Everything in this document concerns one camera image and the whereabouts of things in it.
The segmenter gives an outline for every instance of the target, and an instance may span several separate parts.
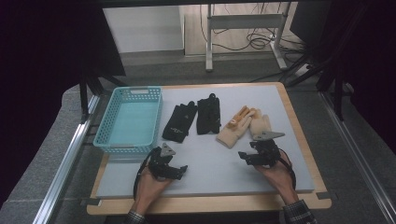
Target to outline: human hand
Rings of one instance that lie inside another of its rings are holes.
[[[232,148],[236,141],[244,135],[251,122],[254,111],[250,111],[245,105],[236,113],[233,118],[219,132],[216,139],[228,148]]]
[[[291,161],[283,150],[280,150],[280,156],[288,165],[291,166]],[[260,165],[255,165],[254,168],[262,173],[271,186],[278,191],[285,205],[299,201],[297,192],[293,188],[289,170],[284,164],[282,164],[282,162],[277,161],[271,168],[265,168]]]
[[[172,181],[172,179],[156,179],[149,168],[145,167],[137,184],[137,192],[131,211],[141,216],[145,215],[149,206],[160,197]]]
[[[268,115],[263,115],[260,109],[250,108],[255,113],[251,116],[250,133],[252,136],[260,135],[263,131],[271,132],[271,123]]]

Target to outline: person's arm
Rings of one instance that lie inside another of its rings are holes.
[[[280,151],[281,157],[289,165],[291,162],[287,155]],[[297,192],[292,186],[292,179],[288,169],[280,161],[272,168],[254,166],[262,173],[268,182],[278,191],[286,206],[283,207],[285,220],[288,224],[317,224],[317,220],[303,200],[299,200]]]
[[[147,223],[145,214],[151,204],[157,200],[163,191],[172,183],[172,179],[157,180],[146,167],[137,185],[137,193],[134,204],[122,224]]]

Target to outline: white wall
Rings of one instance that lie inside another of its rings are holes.
[[[119,53],[184,49],[179,6],[104,9]]]

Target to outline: gray floor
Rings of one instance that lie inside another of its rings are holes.
[[[277,73],[272,54],[218,55],[214,71],[205,72],[203,57],[183,57],[180,52],[156,52],[123,55],[127,77],[120,80],[130,85],[178,85],[206,83],[240,83]],[[277,81],[279,76],[262,81]],[[332,195],[332,207],[314,210],[321,223],[388,223],[379,209],[347,146],[335,129],[327,108],[315,89],[316,77],[311,77],[288,95],[302,125],[327,189]],[[106,88],[115,87],[103,80]],[[392,171],[396,157],[386,144],[361,118],[354,106],[344,98],[345,124],[355,137],[361,152],[374,170],[390,198],[396,200],[396,180]],[[20,183],[0,211],[0,223],[32,223],[57,168],[80,120],[79,90],[64,94],[63,107],[46,140]],[[90,216],[81,200],[89,198],[102,151],[92,147],[95,128],[92,125],[84,145],[70,171],[60,200],[50,223],[119,223],[122,217]],[[218,214],[210,216],[153,216],[152,223],[252,223],[264,214]]]

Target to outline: metal stand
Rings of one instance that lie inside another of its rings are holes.
[[[229,15],[212,16],[212,6],[207,5],[207,42],[206,42],[206,71],[213,70],[212,30],[216,29],[253,29],[253,28],[277,28],[276,36],[270,42],[277,64],[281,70],[287,69],[285,60],[279,50],[279,41],[285,28],[286,19],[291,2],[287,3],[282,14],[265,15]]]

